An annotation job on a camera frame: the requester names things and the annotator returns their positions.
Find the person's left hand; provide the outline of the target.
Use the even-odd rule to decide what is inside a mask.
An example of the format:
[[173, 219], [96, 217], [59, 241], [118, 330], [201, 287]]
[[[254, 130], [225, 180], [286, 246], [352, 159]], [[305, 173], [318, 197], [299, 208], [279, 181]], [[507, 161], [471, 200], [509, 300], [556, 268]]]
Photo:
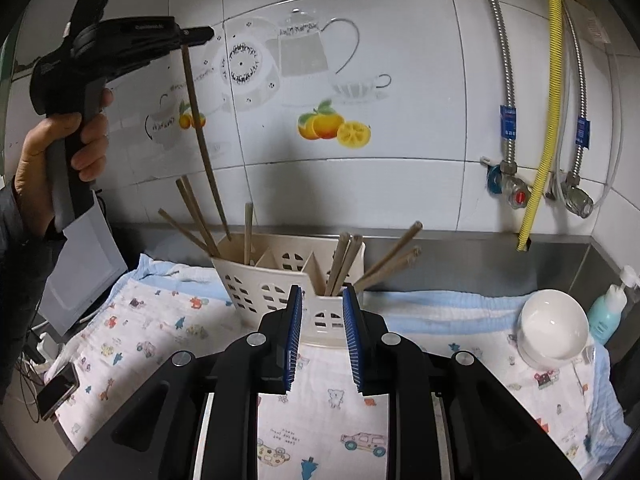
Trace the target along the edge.
[[98, 113], [52, 115], [27, 133], [14, 176], [15, 200], [24, 225], [43, 236], [54, 219], [55, 182], [73, 169], [82, 182], [104, 171], [108, 121]]

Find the dark jacket left forearm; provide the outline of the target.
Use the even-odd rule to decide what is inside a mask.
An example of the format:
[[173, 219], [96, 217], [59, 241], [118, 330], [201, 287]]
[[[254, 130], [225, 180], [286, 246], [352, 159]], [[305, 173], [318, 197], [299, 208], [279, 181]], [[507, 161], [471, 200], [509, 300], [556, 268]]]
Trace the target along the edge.
[[66, 237], [53, 224], [38, 235], [18, 208], [15, 185], [1, 190], [1, 390], [6, 391], [13, 367], [35, 317], [47, 279]]

